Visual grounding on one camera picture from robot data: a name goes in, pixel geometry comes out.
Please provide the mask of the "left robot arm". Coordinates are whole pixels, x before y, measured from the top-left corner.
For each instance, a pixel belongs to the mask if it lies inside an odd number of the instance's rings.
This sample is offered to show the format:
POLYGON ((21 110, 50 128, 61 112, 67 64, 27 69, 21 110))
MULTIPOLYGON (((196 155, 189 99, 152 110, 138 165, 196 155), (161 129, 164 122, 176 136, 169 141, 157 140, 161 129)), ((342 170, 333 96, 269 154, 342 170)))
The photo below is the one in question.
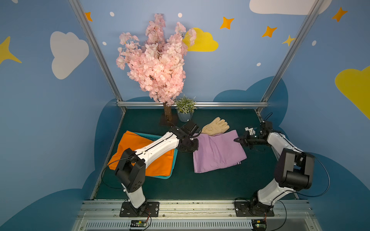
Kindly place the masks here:
POLYGON ((198 150, 197 132, 199 126, 188 121, 182 127, 173 126, 162 137, 153 143, 137 149, 126 149, 117 163, 115 175, 123 186, 129 203, 135 209, 143 209, 146 198, 142 185, 145 181, 145 172, 155 160, 172 149, 181 152, 194 152, 198 150))

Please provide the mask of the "teal plastic basket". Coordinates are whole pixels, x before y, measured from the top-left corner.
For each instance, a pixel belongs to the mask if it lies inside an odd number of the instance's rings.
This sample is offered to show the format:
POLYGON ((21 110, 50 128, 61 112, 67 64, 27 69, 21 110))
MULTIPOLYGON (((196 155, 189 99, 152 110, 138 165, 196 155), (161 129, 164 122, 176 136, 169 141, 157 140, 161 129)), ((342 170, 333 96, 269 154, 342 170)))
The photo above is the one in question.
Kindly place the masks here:
POLYGON ((154 161, 145 172, 148 177, 169 179, 172 176, 177 158, 177 149, 172 149, 154 161))

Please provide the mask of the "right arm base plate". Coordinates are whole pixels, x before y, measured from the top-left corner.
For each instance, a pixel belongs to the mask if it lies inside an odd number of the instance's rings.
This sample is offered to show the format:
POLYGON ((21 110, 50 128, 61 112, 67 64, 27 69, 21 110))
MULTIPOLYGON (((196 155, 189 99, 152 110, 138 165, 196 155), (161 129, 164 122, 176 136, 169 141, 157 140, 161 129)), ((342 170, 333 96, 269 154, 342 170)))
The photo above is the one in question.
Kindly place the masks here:
POLYGON ((237 217, 274 217, 273 207, 260 202, 237 198, 234 200, 234 211, 237 217))

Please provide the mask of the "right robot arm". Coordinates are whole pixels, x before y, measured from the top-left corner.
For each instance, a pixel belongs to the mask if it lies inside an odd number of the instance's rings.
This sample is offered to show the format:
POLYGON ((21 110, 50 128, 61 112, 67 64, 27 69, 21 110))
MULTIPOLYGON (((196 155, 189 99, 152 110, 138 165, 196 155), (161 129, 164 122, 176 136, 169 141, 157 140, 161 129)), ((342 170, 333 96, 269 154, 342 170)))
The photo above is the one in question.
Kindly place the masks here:
POLYGON ((267 145, 278 154, 273 180, 263 189, 256 191, 249 202, 248 210, 252 215, 267 214, 279 199, 311 187, 315 157, 298 149, 282 132, 272 129, 271 122, 261 122, 259 132, 247 128, 245 133, 234 141, 249 148, 267 145))

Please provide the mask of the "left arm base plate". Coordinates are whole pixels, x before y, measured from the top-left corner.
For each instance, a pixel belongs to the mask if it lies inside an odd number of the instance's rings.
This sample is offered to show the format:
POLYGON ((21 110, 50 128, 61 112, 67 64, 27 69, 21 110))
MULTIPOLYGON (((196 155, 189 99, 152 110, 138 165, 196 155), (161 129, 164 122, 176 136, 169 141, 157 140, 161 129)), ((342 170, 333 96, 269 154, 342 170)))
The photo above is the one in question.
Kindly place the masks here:
POLYGON ((128 217, 158 217, 159 215, 159 202, 144 202, 139 208, 134 208, 130 202, 123 202, 121 205, 119 216, 122 218, 128 217))

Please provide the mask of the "purple garment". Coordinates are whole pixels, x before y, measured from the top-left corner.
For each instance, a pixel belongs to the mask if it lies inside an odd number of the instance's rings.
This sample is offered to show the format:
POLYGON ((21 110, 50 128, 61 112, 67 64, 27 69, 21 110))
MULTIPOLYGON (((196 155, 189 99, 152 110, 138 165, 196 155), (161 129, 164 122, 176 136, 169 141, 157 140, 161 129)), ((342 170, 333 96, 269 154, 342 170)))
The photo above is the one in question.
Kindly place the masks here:
POLYGON ((201 134, 198 137, 198 150, 193 153, 195 173, 205 173, 240 164, 247 156, 240 143, 236 130, 209 136, 201 134))

